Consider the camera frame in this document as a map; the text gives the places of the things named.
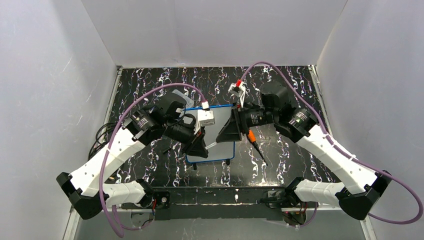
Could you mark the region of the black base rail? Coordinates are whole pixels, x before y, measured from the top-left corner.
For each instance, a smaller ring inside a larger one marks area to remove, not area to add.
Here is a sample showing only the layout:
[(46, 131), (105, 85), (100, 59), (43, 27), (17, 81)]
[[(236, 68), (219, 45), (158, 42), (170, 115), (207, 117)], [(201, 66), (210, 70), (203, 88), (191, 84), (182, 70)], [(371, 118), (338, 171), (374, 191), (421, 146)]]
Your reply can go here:
[(313, 202), (291, 204), (282, 200), (284, 187), (154, 187), (155, 218), (265, 219), (280, 221), (284, 212), (313, 210)]

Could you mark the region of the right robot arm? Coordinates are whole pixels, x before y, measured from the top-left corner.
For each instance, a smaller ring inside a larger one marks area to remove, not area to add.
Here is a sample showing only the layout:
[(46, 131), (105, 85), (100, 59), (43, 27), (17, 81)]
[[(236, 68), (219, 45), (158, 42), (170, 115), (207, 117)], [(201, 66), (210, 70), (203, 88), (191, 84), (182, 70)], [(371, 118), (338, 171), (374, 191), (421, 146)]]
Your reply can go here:
[(216, 141), (238, 142), (250, 138), (251, 128), (272, 124), (276, 131), (310, 152), (339, 179), (338, 183), (318, 182), (296, 177), (282, 191), (262, 200), (270, 208), (318, 202), (341, 208), (347, 215), (364, 220), (390, 183), (385, 173), (377, 173), (340, 153), (335, 141), (321, 129), (317, 118), (306, 108), (298, 107), (289, 90), (272, 81), (260, 87), (261, 105), (245, 102), (246, 89), (238, 80), (228, 91), (237, 96), (230, 117)]

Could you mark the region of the clear plastic screw box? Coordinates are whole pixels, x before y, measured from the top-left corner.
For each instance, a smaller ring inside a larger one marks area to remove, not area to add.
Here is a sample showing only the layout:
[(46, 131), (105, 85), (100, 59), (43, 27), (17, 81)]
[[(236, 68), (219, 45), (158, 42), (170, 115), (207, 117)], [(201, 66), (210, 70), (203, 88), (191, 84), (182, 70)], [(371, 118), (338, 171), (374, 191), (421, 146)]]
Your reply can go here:
[(172, 93), (179, 96), (179, 98), (182, 100), (182, 103), (185, 104), (185, 107), (187, 109), (192, 108), (194, 106), (194, 101), (178, 89), (174, 89)]

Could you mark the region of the white marker pen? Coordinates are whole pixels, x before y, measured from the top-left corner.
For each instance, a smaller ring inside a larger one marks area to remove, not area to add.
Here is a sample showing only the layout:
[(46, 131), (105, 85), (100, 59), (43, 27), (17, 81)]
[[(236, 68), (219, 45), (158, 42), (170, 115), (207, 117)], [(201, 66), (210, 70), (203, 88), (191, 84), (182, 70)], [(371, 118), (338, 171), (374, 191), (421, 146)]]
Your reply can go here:
[(208, 149), (210, 149), (210, 148), (215, 147), (216, 145), (217, 145), (217, 143), (216, 143), (216, 142), (213, 142), (213, 143), (211, 143), (211, 144), (207, 145), (205, 148), (208, 150)]

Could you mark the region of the orange handled screwdriver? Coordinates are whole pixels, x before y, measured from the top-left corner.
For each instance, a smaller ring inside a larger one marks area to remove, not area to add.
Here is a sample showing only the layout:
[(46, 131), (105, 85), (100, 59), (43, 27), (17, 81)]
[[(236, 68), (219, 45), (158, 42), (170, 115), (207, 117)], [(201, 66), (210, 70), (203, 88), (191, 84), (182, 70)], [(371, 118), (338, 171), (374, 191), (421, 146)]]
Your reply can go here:
[(259, 153), (262, 161), (265, 163), (266, 166), (268, 166), (269, 164), (266, 161), (263, 153), (261, 152), (260, 147), (259, 147), (259, 145), (257, 143), (256, 137), (255, 137), (255, 135), (254, 135), (254, 133), (253, 133), (252, 130), (249, 130), (248, 131), (247, 138), (248, 138), (249, 142), (252, 144), (253, 148)]

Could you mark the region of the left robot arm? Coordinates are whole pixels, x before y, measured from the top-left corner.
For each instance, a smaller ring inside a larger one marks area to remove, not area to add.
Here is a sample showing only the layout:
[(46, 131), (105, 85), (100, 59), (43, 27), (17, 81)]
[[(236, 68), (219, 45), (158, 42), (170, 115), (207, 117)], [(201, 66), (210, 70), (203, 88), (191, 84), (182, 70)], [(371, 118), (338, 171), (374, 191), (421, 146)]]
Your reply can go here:
[(181, 143), (188, 156), (208, 157), (204, 140), (205, 126), (195, 115), (185, 113), (186, 100), (175, 92), (164, 95), (156, 104), (131, 113), (106, 145), (77, 170), (60, 173), (56, 181), (73, 208), (84, 220), (121, 204), (149, 208), (154, 203), (153, 187), (143, 179), (129, 183), (107, 183), (130, 157), (151, 142), (166, 136)]

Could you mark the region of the blue framed whiteboard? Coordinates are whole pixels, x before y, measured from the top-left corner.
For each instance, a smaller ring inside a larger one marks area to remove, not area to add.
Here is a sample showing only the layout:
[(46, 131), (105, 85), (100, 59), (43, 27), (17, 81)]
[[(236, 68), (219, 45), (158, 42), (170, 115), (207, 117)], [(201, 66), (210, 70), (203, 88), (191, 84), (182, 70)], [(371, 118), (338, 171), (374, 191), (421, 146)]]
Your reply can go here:
[[(204, 128), (204, 141), (206, 146), (210, 145), (211, 143), (217, 143), (216, 137), (227, 120), (230, 118), (231, 107), (231, 104), (215, 105), (210, 107), (214, 114), (215, 124), (206, 126)], [(187, 155), (185, 160), (190, 164), (231, 160), (235, 157), (235, 147), (236, 146), (234, 141), (220, 142), (217, 143), (216, 146), (208, 149), (207, 158)]]

